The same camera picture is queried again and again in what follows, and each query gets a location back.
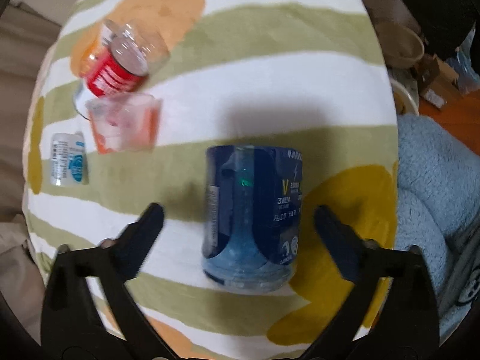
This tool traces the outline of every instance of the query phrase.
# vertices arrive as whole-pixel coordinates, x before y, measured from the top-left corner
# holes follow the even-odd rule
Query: blue fuzzy blanket
[[[422,248],[443,341],[480,290],[480,157],[428,117],[398,118],[395,248]]]

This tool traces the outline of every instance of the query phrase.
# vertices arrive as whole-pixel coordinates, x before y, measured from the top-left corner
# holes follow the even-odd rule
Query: clear plastic bottle
[[[458,89],[463,95],[480,89],[480,76],[473,70],[470,58],[470,48],[474,37],[475,27],[460,45],[455,57],[448,58],[446,61],[458,73]]]
[[[85,86],[95,95],[133,91],[148,74],[170,57],[162,35],[142,20],[120,28],[85,76]]]

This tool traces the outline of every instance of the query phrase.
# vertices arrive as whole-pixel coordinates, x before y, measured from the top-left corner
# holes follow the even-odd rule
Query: beige cloth
[[[15,7],[0,19],[0,221],[22,212],[22,145],[32,91],[60,27]]]
[[[58,32],[58,25],[15,7],[7,7],[0,19],[0,292],[37,342],[45,287],[28,256],[28,231],[20,215],[22,146],[28,109],[43,84],[40,77],[32,96],[37,73]]]
[[[28,333],[40,343],[40,318],[45,287],[29,259],[25,219],[0,223],[0,292]]]

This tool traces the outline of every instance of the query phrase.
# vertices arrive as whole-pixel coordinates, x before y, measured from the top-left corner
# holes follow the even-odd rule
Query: blue bottle label
[[[235,242],[242,243],[245,256],[260,253],[266,261],[274,264],[291,264],[298,252],[302,155],[287,148],[255,147],[253,180],[248,180],[238,177],[239,169],[235,169],[232,161],[234,150],[234,146],[219,146],[207,152],[207,221],[203,256],[213,258],[220,254],[232,238],[234,223],[242,222],[248,225],[241,231],[249,235],[242,235],[240,241],[236,235]],[[252,204],[238,198],[239,194],[235,193],[238,188],[251,188],[248,196],[253,200]],[[234,213],[238,215],[239,212],[234,206],[239,204],[247,207],[241,220],[234,217]]]
[[[73,179],[77,183],[81,183],[83,178],[83,155],[73,155],[70,159],[68,168],[70,169]]]

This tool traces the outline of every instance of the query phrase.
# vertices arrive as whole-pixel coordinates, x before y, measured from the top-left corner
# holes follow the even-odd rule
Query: striped blanket
[[[351,289],[315,235],[328,204],[364,238],[392,247],[398,159],[395,108],[361,0],[205,0],[198,21],[142,90],[163,99],[151,152],[99,155],[72,104],[71,50],[122,0],[79,0],[39,78],[25,135],[24,211],[45,280],[56,248],[114,238],[150,202],[166,223],[128,288],[154,328],[183,357],[298,356]],[[50,184],[54,133],[85,136],[88,184]],[[267,295],[229,293],[201,270],[205,149],[224,143],[294,147],[303,154],[297,271]],[[120,334],[95,279],[105,326]],[[364,321],[385,296],[381,283]]]

